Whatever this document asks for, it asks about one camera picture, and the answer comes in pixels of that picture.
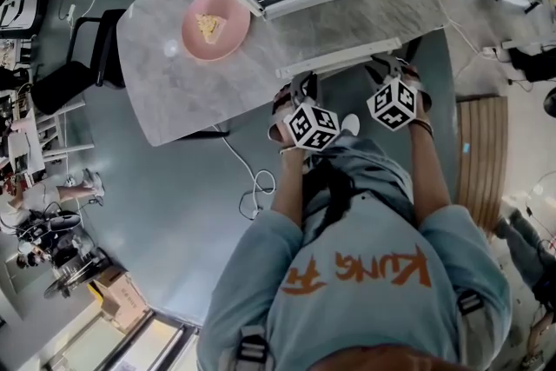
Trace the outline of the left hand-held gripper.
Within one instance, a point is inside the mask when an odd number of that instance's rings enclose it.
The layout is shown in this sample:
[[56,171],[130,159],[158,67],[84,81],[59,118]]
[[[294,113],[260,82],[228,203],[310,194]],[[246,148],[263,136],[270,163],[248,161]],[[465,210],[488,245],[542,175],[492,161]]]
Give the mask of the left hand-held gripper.
[[317,74],[295,75],[290,82],[295,112],[285,119],[295,146],[309,151],[323,151],[338,135],[336,113],[321,105],[321,88]]

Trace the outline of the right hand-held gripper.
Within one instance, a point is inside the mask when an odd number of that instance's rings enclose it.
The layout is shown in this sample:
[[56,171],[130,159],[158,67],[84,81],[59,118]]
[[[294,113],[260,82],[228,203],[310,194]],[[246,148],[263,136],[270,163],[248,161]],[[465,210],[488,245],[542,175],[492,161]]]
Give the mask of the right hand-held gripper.
[[404,83],[396,57],[376,54],[373,60],[377,63],[364,65],[376,87],[367,106],[375,121],[389,130],[398,130],[416,117],[416,89]]

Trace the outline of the person's right forearm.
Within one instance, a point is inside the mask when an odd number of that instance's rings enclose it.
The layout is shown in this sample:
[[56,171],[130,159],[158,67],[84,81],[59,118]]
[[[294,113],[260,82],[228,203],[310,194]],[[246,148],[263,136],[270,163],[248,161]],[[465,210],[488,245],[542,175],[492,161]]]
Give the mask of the person's right forearm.
[[451,205],[448,187],[434,145],[431,124],[415,118],[408,125],[411,140],[414,213],[417,226],[434,212]]

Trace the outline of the person's left forearm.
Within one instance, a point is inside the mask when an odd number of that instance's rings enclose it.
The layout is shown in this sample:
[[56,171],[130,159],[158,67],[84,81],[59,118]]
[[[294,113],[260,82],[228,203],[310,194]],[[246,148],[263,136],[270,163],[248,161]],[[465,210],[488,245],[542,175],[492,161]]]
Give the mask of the person's left forearm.
[[281,176],[271,209],[286,216],[299,228],[303,211],[303,166],[305,151],[288,148],[281,153]]

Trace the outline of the person's left hand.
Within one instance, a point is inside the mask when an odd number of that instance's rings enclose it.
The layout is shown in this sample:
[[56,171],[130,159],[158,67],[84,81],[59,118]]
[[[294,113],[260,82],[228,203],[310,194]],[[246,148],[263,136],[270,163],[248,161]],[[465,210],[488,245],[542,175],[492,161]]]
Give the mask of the person's left hand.
[[275,95],[272,104],[268,138],[278,142],[283,148],[295,145],[290,135],[285,119],[295,112],[290,93],[290,85],[287,84]]

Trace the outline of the person's right hand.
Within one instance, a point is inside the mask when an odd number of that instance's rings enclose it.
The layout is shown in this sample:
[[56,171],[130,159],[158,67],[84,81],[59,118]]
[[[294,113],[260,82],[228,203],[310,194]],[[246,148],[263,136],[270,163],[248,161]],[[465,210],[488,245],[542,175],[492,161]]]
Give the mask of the person's right hand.
[[413,66],[406,65],[402,67],[402,72],[403,81],[417,91],[416,116],[427,120],[427,112],[431,108],[432,100],[424,88],[424,84],[420,79],[417,69]]

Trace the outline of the black table leg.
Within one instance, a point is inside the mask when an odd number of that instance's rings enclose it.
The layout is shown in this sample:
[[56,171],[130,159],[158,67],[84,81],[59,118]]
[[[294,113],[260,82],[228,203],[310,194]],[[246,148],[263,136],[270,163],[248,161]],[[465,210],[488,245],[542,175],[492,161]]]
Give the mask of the black table leg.
[[420,47],[422,41],[422,36],[418,36],[415,39],[404,43],[401,50],[402,56],[401,58],[407,61],[408,63],[412,62],[416,56],[416,53]]
[[181,137],[181,140],[204,140],[204,139],[217,139],[217,138],[225,138],[229,135],[228,131],[220,131],[220,130],[201,130],[190,135],[186,135]]

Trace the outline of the person's white shoe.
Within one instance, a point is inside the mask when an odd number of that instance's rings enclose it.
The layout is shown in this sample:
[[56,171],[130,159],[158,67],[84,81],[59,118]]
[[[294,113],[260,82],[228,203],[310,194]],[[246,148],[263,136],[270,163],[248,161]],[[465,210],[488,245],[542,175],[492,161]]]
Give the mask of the person's white shoe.
[[348,114],[341,121],[341,132],[358,136],[361,129],[360,119],[356,114]]

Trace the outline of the pink round plate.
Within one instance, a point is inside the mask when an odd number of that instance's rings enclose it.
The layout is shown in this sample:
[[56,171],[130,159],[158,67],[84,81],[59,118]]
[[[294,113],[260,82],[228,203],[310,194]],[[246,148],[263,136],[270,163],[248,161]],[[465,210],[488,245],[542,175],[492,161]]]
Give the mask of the pink round plate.
[[[211,14],[227,20],[216,44],[207,44],[197,27],[196,14]],[[197,60],[212,62],[223,59],[239,48],[248,34],[250,11],[236,0],[194,0],[182,22],[182,42]]]

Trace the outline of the person's blue jeans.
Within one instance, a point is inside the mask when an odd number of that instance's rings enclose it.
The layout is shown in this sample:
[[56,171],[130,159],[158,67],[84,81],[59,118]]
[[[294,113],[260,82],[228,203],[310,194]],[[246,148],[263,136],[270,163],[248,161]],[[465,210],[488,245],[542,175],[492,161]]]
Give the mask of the person's blue jeans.
[[320,234],[341,220],[361,193],[415,224],[409,174],[373,140],[343,130],[323,151],[304,160],[304,230]]

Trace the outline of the yellow food slice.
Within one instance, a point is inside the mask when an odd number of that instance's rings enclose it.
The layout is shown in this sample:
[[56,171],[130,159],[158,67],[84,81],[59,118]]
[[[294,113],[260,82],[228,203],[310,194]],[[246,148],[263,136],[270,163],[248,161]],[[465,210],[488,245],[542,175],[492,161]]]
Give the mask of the yellow food slice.
[[227,20],[211,14],[196,14],[197,27],[207,44],[216,44],[225,27]]

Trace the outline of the brown slatted wooden board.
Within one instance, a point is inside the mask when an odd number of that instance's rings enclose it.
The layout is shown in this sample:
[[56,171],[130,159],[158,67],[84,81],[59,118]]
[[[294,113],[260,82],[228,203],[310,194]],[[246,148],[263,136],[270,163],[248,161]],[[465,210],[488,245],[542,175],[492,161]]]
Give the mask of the brown slatted wooden board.
[[508,103],[504,96],[457,103],[459,174],[456,202],[493,233],[505,187]]

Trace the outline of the person's light blue shirt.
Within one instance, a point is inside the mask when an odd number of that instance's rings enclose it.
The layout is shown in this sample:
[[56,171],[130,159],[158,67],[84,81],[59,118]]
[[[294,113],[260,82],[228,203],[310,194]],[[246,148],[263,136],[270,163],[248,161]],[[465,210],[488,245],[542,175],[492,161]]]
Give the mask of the person's light blue shirt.
[[361,195],[312,242],[286,216],[259,214],[215,287],[201,331],[202,371],[219,371],[247,326],[264,328],[275,371],[307,371],[352,347],[409,346],[458,362],[458,298],[476,293],[495,350],[512,315],[506,277],[469,212],[439,209],[418,227]]

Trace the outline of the black chair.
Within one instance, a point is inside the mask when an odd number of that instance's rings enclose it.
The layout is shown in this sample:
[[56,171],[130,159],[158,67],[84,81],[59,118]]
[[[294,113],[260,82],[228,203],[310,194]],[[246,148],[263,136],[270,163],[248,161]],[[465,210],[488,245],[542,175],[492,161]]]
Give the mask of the black chair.
[[[65,64],[34,83],[30,89],[31,99],[41,113],[54,114],[91,86],[125,88],[117,42],[117,24],[125,12],[125,9],[105,10],[101,17],[76,20]],[[73,58],[79,31],[86,23],[98,24],[89,65]]]

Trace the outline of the cardboard box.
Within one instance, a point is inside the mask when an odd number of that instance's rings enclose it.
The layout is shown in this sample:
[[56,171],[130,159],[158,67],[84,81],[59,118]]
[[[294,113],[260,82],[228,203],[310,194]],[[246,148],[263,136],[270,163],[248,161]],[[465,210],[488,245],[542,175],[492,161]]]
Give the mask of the cardboard box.
[[128,271],[111,266],[88,284],[100,302],[103,315],[123,334],[130,332],[149,312]]

